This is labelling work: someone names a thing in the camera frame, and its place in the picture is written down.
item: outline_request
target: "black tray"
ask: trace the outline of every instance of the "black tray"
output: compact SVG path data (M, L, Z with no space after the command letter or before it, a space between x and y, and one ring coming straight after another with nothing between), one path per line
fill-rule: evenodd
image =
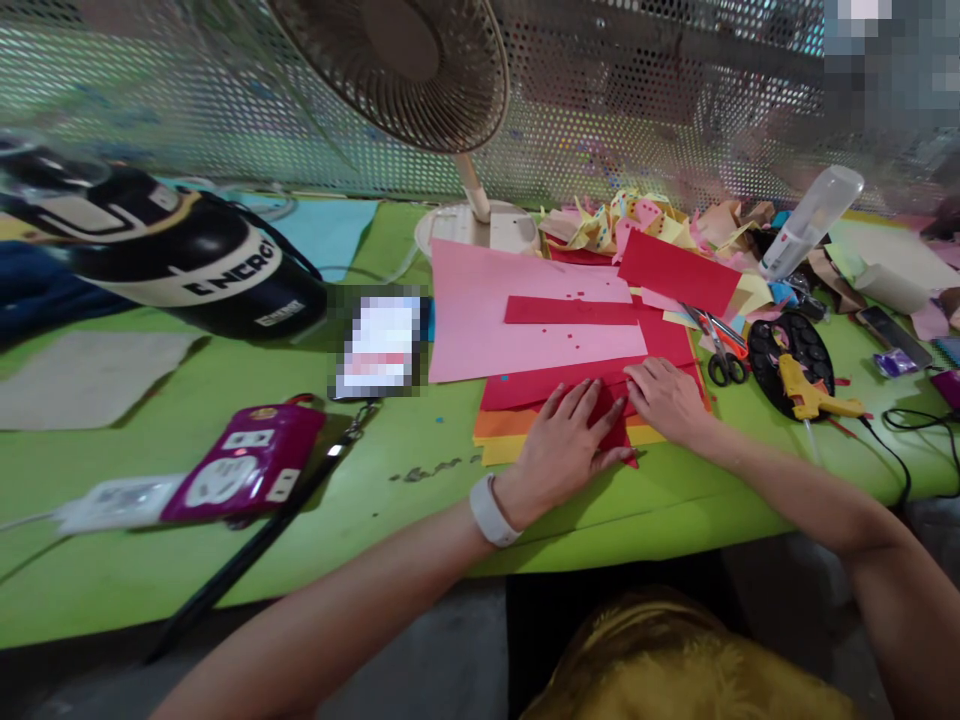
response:
M834 394L836 385L833 377L833 363L830 353L824 345L820 334L813 324L803 315L784 313L773 322L758 320L750 328L750 340L747 343L750 350L750 367L753 375L760 383L760 389L773 406L785 417L797 420L793 416L793 400L783 393L783 382L777 366L770 360L770 355L779 356L782 352L773 339L773 328L780 327L790 343L790 354L808 370L804 375L811 383L823 380L827 392ZM830 413L821 412L811 422L826 420Z

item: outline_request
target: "floor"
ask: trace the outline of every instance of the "floor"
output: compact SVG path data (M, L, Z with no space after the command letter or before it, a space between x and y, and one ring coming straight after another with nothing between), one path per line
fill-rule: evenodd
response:
M960 503L919 503L913 515L928 549L960 580ZM758 641L850 695L867 718L892 718L836 558L787 535L727 548L724 562ZM157 626L0 653L0 717L146 718L210 648L259 609L218 613L149 668L137 662ZM503 583L464 581L317 717L501 720L507 713L506 658Z

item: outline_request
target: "black phone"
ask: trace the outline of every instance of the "black phone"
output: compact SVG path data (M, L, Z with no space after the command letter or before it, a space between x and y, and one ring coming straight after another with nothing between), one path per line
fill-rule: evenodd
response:
M874 305L861 310L857 313L857 320L888 350L893 348L903 350L921 369L933 365L933 356L924 350L910 333L900 327L896 320L887 315L883 308Z

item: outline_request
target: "yellow shirt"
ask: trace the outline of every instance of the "yellow shirt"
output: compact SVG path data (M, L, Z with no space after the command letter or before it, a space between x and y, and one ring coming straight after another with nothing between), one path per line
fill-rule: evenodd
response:
M663 589L585 623L523 720L859 717L835 688Z

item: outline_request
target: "electric fan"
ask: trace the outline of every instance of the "electric fan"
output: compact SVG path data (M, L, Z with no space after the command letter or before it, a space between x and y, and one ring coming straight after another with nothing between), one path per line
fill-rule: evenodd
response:
M537 240L530 216L487 200L469 153L507 112L507 56L487 0L267 0L304 61L348 105L397 140L452 155L467 202L417 225L430 256L438 237L509 252Z

